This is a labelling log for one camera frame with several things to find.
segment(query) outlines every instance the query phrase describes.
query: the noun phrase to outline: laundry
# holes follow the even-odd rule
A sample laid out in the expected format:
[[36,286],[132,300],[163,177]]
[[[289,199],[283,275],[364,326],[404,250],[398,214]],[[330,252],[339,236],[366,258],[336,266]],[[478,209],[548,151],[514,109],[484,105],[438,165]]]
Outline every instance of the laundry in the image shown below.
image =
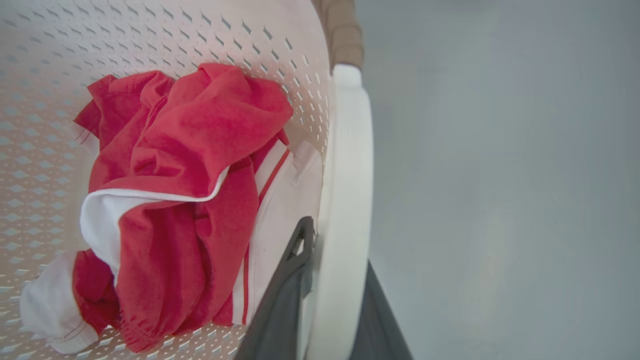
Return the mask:
[[321,157],[287,147],[286,96],[220,64],[88,89],[75,122],[100,150],[80,218],[90,249],[25,287],[25,328],[71,354],[108,325],[141,352],[212,320],[250,322],[291,231],[319,207]]

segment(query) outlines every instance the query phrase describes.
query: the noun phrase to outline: sleeve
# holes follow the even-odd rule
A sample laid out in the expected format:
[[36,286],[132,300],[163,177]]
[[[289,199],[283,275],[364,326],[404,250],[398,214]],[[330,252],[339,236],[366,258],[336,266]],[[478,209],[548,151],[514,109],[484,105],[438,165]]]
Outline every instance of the sleeve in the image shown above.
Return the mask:
[[98,332],[83,319],[74,299],[76,256],[77,252],[58,256],[20,296],[24,327],[61,354],[82,351],[98,340]]

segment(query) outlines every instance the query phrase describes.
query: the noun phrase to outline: basket handle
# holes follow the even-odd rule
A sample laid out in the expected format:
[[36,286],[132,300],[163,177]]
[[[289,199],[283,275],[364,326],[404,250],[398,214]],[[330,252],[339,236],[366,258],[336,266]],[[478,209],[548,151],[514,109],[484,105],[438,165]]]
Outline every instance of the basket handle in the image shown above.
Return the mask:
[[324,30],[331,70],[336,64],[362,70],[362,30],[356,19],[354,0],[312,0]]

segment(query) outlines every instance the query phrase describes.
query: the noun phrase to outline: plastic laundry basket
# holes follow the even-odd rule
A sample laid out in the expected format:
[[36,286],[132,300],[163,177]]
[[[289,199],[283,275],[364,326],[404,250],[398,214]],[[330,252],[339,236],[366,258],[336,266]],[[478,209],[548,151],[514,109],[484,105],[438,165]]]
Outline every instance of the plastic laundry basket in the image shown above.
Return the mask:
[[90,100],[86,86],[153,69],[179,78],[207,61],[279,82],[295,110],[285,127],[292,146],[307,140],[323,153],[314,285],[299,341],[308,358],[348,355],[372,192],[371,115],[353,0],[9,0],[0,3],[0,18],[2,358],[217,359],[237,351],[244,327],[212,324],[143,354],[108,329],[85,352],[62,356],[32,339],[19,317],[24,284],[64,250],[86,248],[77,223],[95,154],[67,131]]

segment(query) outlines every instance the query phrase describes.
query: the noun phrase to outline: red stripe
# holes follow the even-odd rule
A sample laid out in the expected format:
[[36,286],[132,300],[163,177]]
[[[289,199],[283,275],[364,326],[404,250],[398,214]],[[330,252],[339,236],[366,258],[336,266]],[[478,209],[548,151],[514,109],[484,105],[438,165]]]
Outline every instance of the red stripe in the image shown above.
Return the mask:
[[[264,187],[262,188],[262,191],[260,192],[260,195],[258,196],[258,207],[260,207],[260,205],[262,204],[262,200],[264,200],[264,196],[267,194],[267,191],[269,191],[269,187],[271,186],[271,183],[273,182],[273,180],[275,179],[276,175],[278,174],[278,171],[280,171],[280,168],[282,167],[282,165],[284,164],[285,160],[287,159],[287,157],[289,156],[289,153],[291,151],[289,149],[287,149],[284,154],[282,154],[282,157],[280,158],[280,161],[278,161],[278,164],[276,165],[276,167],[273,169],[273,171],[271,172],[271,175],[269,175],[269,179],[267,179],[267,182],[264,184]],[[249,246],[246,247],[246,252],[244,253],[244,274],[243,274],[243,291],[244,291],[244,310],[242,312],[242,323],[244,325],[246,325],[246,314],[249,311]]]
[[246,252],[244,253],[243,292],[244,310],[242,312],[242,323],[246,325],[246,312],[249,310],[249,246],[246,247]]
[[284,164],[284,161],[287,159],[287,156],[289,156],[289,153],[290,153],[290,150],[287,149],[284,152],[284,154],[282,154],[282,157],[280,158],[280,161],[278,161],[278,165],[276,165],[276,167],[271,172],[271,175],[269,176],[269,179],[267,179],[266,184],[264,184],[264,187],[262,188],[262,191],[260,192],[260,196],[258,196],[258,206],[260,206],[262,204],[262,200],[264,200],[264,196],[267,195],[267,191],[269,191],[269,186],[271,186],[271,183],[273,182],[273,180],[275,179],[276,175],[278,174],[278,171],[280,171],[280,168],[282,167],[282,164]]

